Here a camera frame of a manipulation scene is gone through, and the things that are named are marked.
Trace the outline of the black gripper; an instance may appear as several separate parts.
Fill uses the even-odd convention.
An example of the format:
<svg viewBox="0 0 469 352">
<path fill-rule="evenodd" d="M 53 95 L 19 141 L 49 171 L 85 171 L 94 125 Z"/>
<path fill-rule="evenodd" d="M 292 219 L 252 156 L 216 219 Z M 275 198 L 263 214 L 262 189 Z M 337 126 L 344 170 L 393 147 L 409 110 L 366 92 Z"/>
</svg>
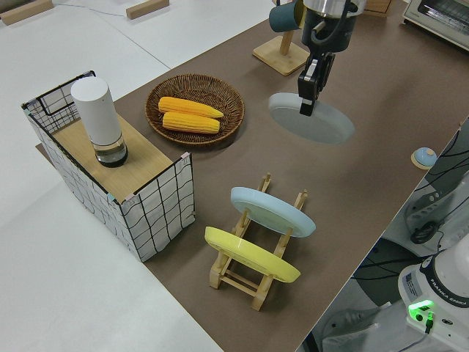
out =
<svg viewBox="0 0 469 352">
<path fill-rule="evenodd" d="M 301 36 L 301 42 L 307 46 L 312 53 L 325 53 L 322 58 L 322 66 L 320 68 L 320 76 L 317 80 L 318 60 L 312 59 L 308 67 L 302 71 L 298 77 L 298 95 L 302 99 L 300 105 L 300 113 L 305 116 L 311 116 L 314 104 L 318 94 L 321 93 L 327 84 L 328 77 L 333 66 L 335 54 L 347 49 L 352 31 L 355 26 L 356 16 L 346 17 L 343 24 L 339 25 L 339 18 L 324 18 L 311 10 L 306 11 L 305 23 Z M 311 39 L 314 27 L 325 22 L 325 26 L 316 34 L 316 41 Z"/>
</svg>

